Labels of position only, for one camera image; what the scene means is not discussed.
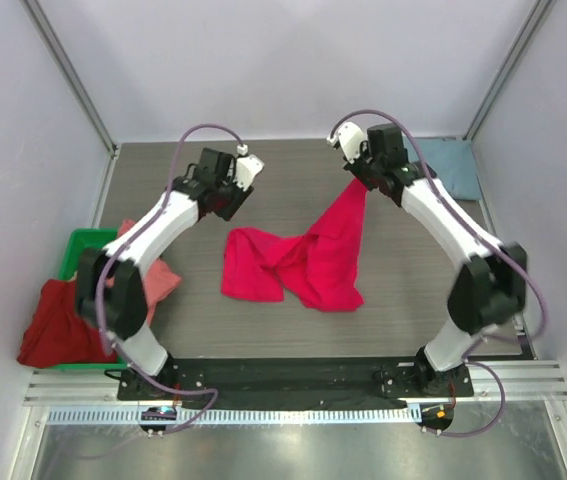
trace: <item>white backdrop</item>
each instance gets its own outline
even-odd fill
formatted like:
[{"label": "white backdrop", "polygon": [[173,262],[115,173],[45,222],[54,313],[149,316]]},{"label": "white backdrop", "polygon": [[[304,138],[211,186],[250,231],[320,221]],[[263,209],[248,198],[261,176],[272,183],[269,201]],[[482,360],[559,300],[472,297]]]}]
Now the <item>white backdrop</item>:
[{"label": "white backdrop", "polygon": [[31,375],[19,345],[70,232],[91,220],[108,155],[20,2],[0,0],[0,480]]},{"label": "white backdrop", "polygon": [[463,134],[533,3],[41,0],[119,142],[322,137],[366,107]]},{"label": "white backdrop", "polygon": [[[550,307],[550,326],[535,344],[537,353],[558,359],[567,381],[566,32],[567,1],[559,1],[475,146],[496,228],[528,250],[531,273]],[[529,305],[527,318],[536,320],[531,295]]]}]

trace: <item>cable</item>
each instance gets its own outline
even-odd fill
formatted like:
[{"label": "cable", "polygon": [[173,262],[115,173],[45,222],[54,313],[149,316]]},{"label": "cable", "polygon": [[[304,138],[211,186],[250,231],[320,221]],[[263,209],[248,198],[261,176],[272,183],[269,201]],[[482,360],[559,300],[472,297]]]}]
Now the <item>cable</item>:
[{"label": "cable", "polygon": [[[357,115],[363,115],[363,114],[378,115],[382,118],[385,118],[386,120],[389,120],[390,122],[392,122],[394,125],[396,125],[401,130],[401,132],[406,136],[406,138],[412,144],[412,147],[414,148],[414,151],[416,152],[416,156],[418,157],[418,161],[421,165],[421,169],[423,170],[423,173],[425,174],[425,178],[427,178],[427,182],[430,186],[430,189],[432,190],[432,193],[434,193],[434,196],[437,198],[437,200],[441,203],[441,205],[443,205],[443,207],[450,213],[450,215],[452,215],[452,217],[458,222],[459,225],[461,225],[461,227],[463,227],[463,229],[466,232],[468,232],[470,235],[472,235],[472,237],[474,237],[475,240],[477,240],[481,245],[483,245],[485,248],[487,248],[490,252],[492,252],[494,255],[496,255],[500,260],[502,260],[506,265],[508,265],[512,270],[514,270],[514,272],[517,273],[521,278],[523,278],[525,283],[527,283],[530,286],[530,289],[532,290],[532,292],[534,292],[534,295],[536,296],[536,299],[539,302],[539,307],[540,307],[540,310],[541,310],[541,320],[539,322],[539,327],[538,327],[537,331],[534,332],[533,334],[529,335],[529,337],[527,339],[525,339],[525,342],[527,342],[529,344],[533,340],[536,340],[541,335],[543,335],[543,333],[545,332],[545,329],[547,328],[547,323],[548,323],[548,308],[547,308],[547,302],[545,300],[545,297],[543,297],[543,294],[541,293],[539,286],[519,264],[517,264],[514,260],[512,260],[510,257],[508,257],[499,248],[492,245],[485,238],[483,238],[481,236],[481,234],[479,232],[477,232],[476,230],[474,230],[474,228],[472,228],[472,226],[470,224],[468,224],[465,221],[465,219],[463,219],[463,217],[461,217],[458,214],[458,212],[454,209],[454,207],[452,207],[452,205],[450,205],[450,203],[443,196],[441,191],[438,189],[436,183],[434,182],[434,178],[432,178],[432,174],[430,173],[430,169],[428,168],[427,162],[425,161],[425,155],[423,154],[421,147],[419,147],[416,139],[412,136],[412,134],[409,132],[409,130],[405,127],[405,125],[403,125],[401,122],[399,122],[392,115],[389,115],[389,114],[382,112],[380,110],[375,110],[375,109],[356,110],[352,113],[347,114],[346,116],[341,118],[338,122],[336,122],[336,125],[334,125],[334,127],[332,128],[332,131],[330,132],[330,137],[334,137],[334,135],[336,134],[336,130],[343,124],[343,122],[349,120],[352,117],[355,117]],[[518,344],[518,342],[519,342],[518,339],[513,341],[510,338],[507,338],[507,337],[504,337],[504,336],[498,335],[498,334],[489,334],[489,335],[485,335],[485,337],[494,338],[496,340],[500,340],[500,341],[506,342],[506,343]],[[492,368],[490,368],[489,366],[487,366],[483,363],[480,363],[480,362],[470,362],[470,361],[467,360],[467,357],[469,357],[469,355],[482,343],[482,341],[483,341],[482,339],[478,339],[476,342],[474,342],[474,344],[470,348],[468,348],[465,351],[465,353],[463,354],[463,359],[464,359],[466,365],[474,365],[474,366],[483,368],[483,369],[487,370],[490,373],[490,375],[492,375],[492,377],[494,377],[494,380],[496,381],[496,384],[499,387],[499,392],[501,394],[501,401],[499,403],[499,409],[496,412],[496,415],[484,427],[481,427],[477,430],[473,430],[473,431],[470,431],[470,432],[464,432],[464,433],[449,432],[448,433],[448,432],[440,432],[440,431],[437,431],[437,430],[433,430],[431,428],[425,428],[424,427],[426,431],[429,431],[431,433],[434,433],[436,435],[441,435],[441,436],[444,436],[444,437],[468,438],[468,437],[473,437],[474,435],[479,435],[483,432],[486,432],[487,430],[492,428],[500,420],[501,416],[503,415],[503,409],[505,408],[505,387],[503,386],[503,382],[498,377],[496,372],[494,370],[492,370]]]},{"label": "cable", "polygon": [[441,437],[470,438],[470,437],[474,437],[476,435],[480,435],[481,433],[487,432],[490,428],[492,428],[494,425],[496,425],[498,423],[498,421],[501,419],[501,417],[503,416],[503,411],[505,409],[505,387],[503,386],[503,382],[501,381],[499,376],[496,374],[496,372],[494,370],[492,370],[491,367],[489,367],[488,365],[485,365],[484,363],[469,362],[468,361],[468,362],[465,362],[465,364],[470,365],[470,366],[474,366],[474,367],[483,368],[484,370],[487,370],[487,372],[490,375],[492,375],[492,377],[494,378],[496,385],[499,387],[499,393],[501,395],[501,401],[499,402],[499,409],[497,410],[496,415],[494,415],[494,418],[492,418],[492,420],[490,420],[483,427],[477,428],[476,430],[471,430],[469,432],[461,432],[461,433],[441,432],[439,430],[435,430],[435,429],[430,428],[430,427],[423,427],[425,429],[425,431],[428,431],[430,433],[433,433],[434,435],[441,436]]},{"label": "cable", "polygon": [[[101,346],[103,348],[103,351],[107,355],[112,353],[112,345],[111,345],[110,340],[108,339],[107,334],[106,334],[107,326],[106,326],[106,317],[105,317],[104,291],[105,291],[105,283],[107,281],[110,270],[114,266],[114,263],[116,262],[116,260],[120,257],[120,255],[127,248],[129,248],[129,246],[132,244],[132,242],[134,242],[148,228],[150,228],[150,226],[152,226],[152,224],[154,222],[156,222],[156,220],[165,211],[165,208],[167,207],[167,204],[169,202],[169,192],[172,190],[172,180],[174,179],[176,164],[178,163],[178,159],[179,159],[179,156],[181,154],[183,144],[185,143],[185,140],[192,133],[194,133],[197,130],[201,130],[203,128],[213,128],[213,129],[222,130],[224,132],[227,132],[230,135],[232,135],[239,142],[240,146],[245,145],[243,143],[243,140],[241,140],[241,137],[239,137],[236,133],[234,133],[234,131],[232,131],[229,128],[224,127],[222,125],[217,125],[215,123],[202,123],[202,124],[199,124],[199,125],[195,125],[194,127],[187,130],[179,139],[179,141],[176,145],[176,150],[174,152],[174,156],[172,157],[172,162],[170,164],[170,170],[169,170],[168,179],[167,179],[167,186],[166,186],[166,194],[164,195],[161,207],[145,224],[143,224],[133,235],[130,236],[130,238],[127,240],[127,242],[125,242],[123,245],[121,245],[114,252],[114,254],[108,259],[108,261],[105,263],[105,266],[103,267],[103,270],[101,271],[101,274],[99,275],[99,278],[98,278],[98,281],[97,281],[97,284],[96,284],[96,302],[95,302],[96,303],[96,322],[97,322],[97,326],[98,326],[98,330],[99,330],[99,336],[100,336],[100,339],[101,339]],[[189,173],[191,166],[192,166],[192,164],[188,165],[187,171],[186,171],[187,173]],[[114,348],[116,350],[116,353],[126,361],[126,363],[128,364],[128,368],[133,369],[147,383],[149,383],[150,385],[152,385],[155,388],[158,388],[159,390],[163,390],[164,392],[170,393],[172,395],[181,395],[181,396],[184,396],[184,397],[196,397],[196,396],[202,396],[202,395],[212,395],[212,397],[207,402],[207,404],[205,404],[205,406],[203,406],[203,408],[201,408],[195,415],[193,415],[190,419],[186,420],[185,422],[181,423],[180,425],[176,425],[176,426],[171,427],[171,428],[166,428],[163,431],[164,435],[168,435],[170,433],[180,432],[182,430],[185,430],[186,428],[189,428],[194,422],[196,422],[203,415],[205,415],[205,413],[210,408],[212,408],[212,405],[214,405],[214,403],[216,402],[218,395],[219,395],[219,392],[216,388],[207,388],[207,389],[203,389],[203,390],[180,390],[180,389],[166,387],[165,385],[161,385],[159,382],[157,382],[152,377],[147,375],[141,368],[138,368],[137,365],[134,364],[132,359],[125,354],[125,351],[120,347],[120,345],[116,344],[116,342],[114,344]],[[128,445],[132,441],[134,441],[138,438],[142,438],[142,437],[144,437],[144,435],[135,435],[135,436],[129,437],[129,438],[123,440],[122,442],[120,442],[118,445],[115,445],[114,447],[112,447],[110,450],[108,450],[104,453],[100,453],[98,455],[75,455],[74,458],[79,459],[79,460],[98,460],[98,459],[101,459],[101,458],[105,458],[108,455],[111,455],[111,454],[119,451],[121,448],[125,447],[126,445]],[[49,477],[49,475],[51,474],[51,472],[54,470],[54,466],[55,466],[56,462],[58,461],[60,454],[64,450],[65,450],[65,447],[63,445],[61,445],[58,448],[58,450],[55,452],[54,456],[52,457],[52,460],[50,461],[50,465],[46,469],[46,473],[43,476],[44,479],[47,479]]]},{"label": "cable", "polygon": [[103,375],[107,378],[111,378],[112,380],[116,380],[117,382],[121,380],[121,370],[103,370]]},{"label": "cable", "polygon": [[181,155],[181,149],[183,148],[183,144],[185,143],[185,140],[187,139],[187,137],[189,137],[192,133],[196,132],[197,130],[201,130],[203,128],[214,128],[214,129],[217,129],[217,130],[222,130],[224,132],[227,132],[230,135],[232,135],[236,139],[236,141],[239,142],[239,144],[241,146],[244,146],[243,140],[241,140],[241,137],[239,137],[236,133],[234,133],[232,130],[230,130],[227,127],[224,127],[222,125],[218,125],[218,124],[215,124],[215,123],[202,123],[200,125],[195,125],[194,127],[191,127],[189,130],[187,130],[179,139],[179,141],[176,145],[176,151],[174,152],[174,156],[172,157],[172,163],[170,164],[170,171],[169,171],[169,174],[168,174],[167,185],[166,185],[166,194],[163,197],[163,202],[161,203],[161,207],[156,211],[156,213],[147,222],[145,222],[136,232],[134,232],[134,234],[132,234],[130,236],[130,238],[127,240],[127,242],[123,243],[114,252],[114,254],[105,263],[105,266],[103,267],[103,270],[101,271],[101,274],[99,275],[99,279],[98,279],[97,284],[96,284],[96,323],[97,323],[100,338],[101,338],[101,346],[103,347],[103,352],[106,355],[109,355],[109,354],[112,353],[112,348],[111,348],[110,341],[107,338],[107,334],[106,334],[107,325],[106,325],[106,321],[105,321],[105,318],[106,318],[105,317],[105,303],[103,301],[103,293],[105,291],[105,281],[107,280],[108,274],[110,273],[110,270],[114,266],[114,263],[119,258],[119,256],[125,251],[125,249],[129,248],[129,246],[132,244],[132,242],[134,242],[137,238],[139,238],[141,235],[143,235],[143,233],[148,228],[150,228],[150,226],[152,226],[154,224],[154,222],[156,222],[156,220],[158,220],[159,217],[165,211],[165,208],[167,207],[167,204],[170,201],[170,196],[168,195],[168,192],[170,192],[172,190],[172,180],[174,180],[174,173],[175,173],[175,170],[176,170],[176,164],[177,164],[177,160],[178,160],[179,156]]},{"label": "cable", "polygon": [[[479,241],[481,243],[481,245],[483,245],[485,248],[487,248],[490,252],[492,252],[494,255],[496,255],[500,260],[502,260],[506,265],[508,265],[512,270],[514,270],[514,272],[517,273],[521,278],[523,278],[525,283],[527,283],[530,286],[530,289],[532,290],[532,292],[534,292],[534,295],[536,296],[536,299],[539,302],[539,307],[540,307],[540,310],[541,310],[541,320],[539,322],[539,327],[538,327],[537,331],[534,332],[533,334],[529,335],[528,339],[525,339],[524,341],[529,344],[533,340],[536,340],[541,335],[543,335],[543,333],[545,332],[545,329],[547,328],[547,323],[548,323],[548,308],[547,308],[547,302],[545,300],[545,297],[543,297],[543,294],[541,293],[541,290],[540,290],[538,284],[530,277],[530,275],[518,263],[516,263],[514,260],[512,260],[510,257],[508,257],[499,248],[497,248],[496,246],[492,245],[490,242],[485,240],[481,236],[481,234],[479,232],[477,232],[476,230],[474,230],[474,228],[472,228],[472,226],[470,224],[468,224],[463,219],[463,217],[461,217],[458,214],[458,212],[452,207],[452,205],[450,205],[450,203],[441,194],[440,190],[436,186],[436,183],[434,182],[434,179],[432,178],[432,174],[430,173],[430,170],[428,168],[427,162],[425,161],[425,156],[423,155],[423,151],[421,150],[421,147],[419,147],[416,139],[408,131],[408,129],[405,127],[405,125],[403,125],[401,122],[399,122],[393,116],[388,115],[387,113],[381,112],[380,110],[363,109],[363,110],[357,110],[355,112],[349,113],[348,115],[346,115],[345,117],[340,119],[336,123],[336,125],[334,125],[334,128],[332,128],[332,131],[330,132],[330,137],[334,136],[334,134],[336,133],[336,130],[341,126],[341,124],[343,122],[345,122],[346,120],[349,120],[352,117],[355,117],[357,115],[363,115],[363,114],[378,115],[380,117],[385,118],[386,120],[389,120],[394,125],[399,127],[401,132],[403,132],[403,134],[407,137],[409,142],[412,144],[412,147],[414,148],[414,151],[416,152],[416,156],[418,157],[419,163],[421,164],[423,173],[425,174],[425,178],[427,178],[430,189],[432,190],[432,193],[434,193],[434,195],[436,196],[437,200],[439,202],[441,202],[441,205],[443,205],[443,207],[445,207],[445,209],[450,213],[450,215],[452,215],[452,217],[454,217],[454,219],[459,223],[459,225],[461,225],[461,227],[463,227],[463,229],[466,232],[468,232],[470,235],[472,235],[472,237],[474,237],[474,239]],[[506,343],[514,343],[514,344],[519,343],[518,339],[512,340],[511,338],[507,338],[507,337],[504,337],[503,335],[499,335],[499,334],[489,334],[489,335],[486,335],[486,337],[494,338],[494,339],[497,339],[497,340],[500,340],[500,341],[506,342]],[[468,352],[466,352],[466,354],[469,355],[469,353],[471,351],[473,351],[474,348],[476,348],[476,345],[473,345],[472,348],[470,350],[468,350]]]}]

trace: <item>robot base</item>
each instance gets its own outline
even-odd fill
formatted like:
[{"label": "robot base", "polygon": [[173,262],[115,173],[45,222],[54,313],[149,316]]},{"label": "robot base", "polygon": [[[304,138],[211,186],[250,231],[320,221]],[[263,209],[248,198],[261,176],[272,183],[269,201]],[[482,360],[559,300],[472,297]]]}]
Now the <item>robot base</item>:
[{"label": "robot base", "polygon": [[[174,386],[219,390],[215,409],[223,410],[380,410],[404,408],[410,399],[474,395],[465,365],[425,388],[409,358],[175,359]],[[123,371],[121,401],[180,400],[201,408],[206,397],[175,399]]]}]

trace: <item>dark red cloth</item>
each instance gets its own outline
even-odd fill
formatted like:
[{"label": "dark red cloth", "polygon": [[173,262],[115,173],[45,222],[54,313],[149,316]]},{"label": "dark red cloth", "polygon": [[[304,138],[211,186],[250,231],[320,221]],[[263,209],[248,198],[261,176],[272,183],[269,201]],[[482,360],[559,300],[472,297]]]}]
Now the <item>dark red cloth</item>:
[{"label": "dark red cloth", "polygon": [[48,280],[32,324],[23,335],[18,362],[46,368],[60,363],[114,363],[103,353],[99,332],[74,313],[76,282]]},{"label": "dark red cloth", "polygon": [[352,311],[364,300],[354,287],[367,189],[352,181],[305,235],[281,238],[237,228],[227,239],[224,295],[280,302],[283,287],[303,305],[325,312]]}]

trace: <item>pink towel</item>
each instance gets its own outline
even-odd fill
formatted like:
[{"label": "pink towel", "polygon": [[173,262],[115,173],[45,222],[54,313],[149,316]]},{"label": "pink towel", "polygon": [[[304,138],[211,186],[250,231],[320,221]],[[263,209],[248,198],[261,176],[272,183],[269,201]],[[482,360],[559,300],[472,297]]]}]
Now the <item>pink towel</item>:
[{"label": "pink towel", "polygon": [[[123,220],[119,227],[118,236],[120,237],[134,226],[133,220]],[[152,323],[156,304],[164,300],[172,290],[179,286],[181,277],[170,270],[170,267],[163,260],[155,260],[143,278],[143,290],[145,290],[145,300],[147,301],[147,323]]]},{"label": "pink towel", "polygon": [[280,302],[283,287],[307,308],[352,311],[363,305],[354,287],[367,189],[353,180],[310,229],[281,238],[255,228],[232,230],[225,248],[224,295]]}]

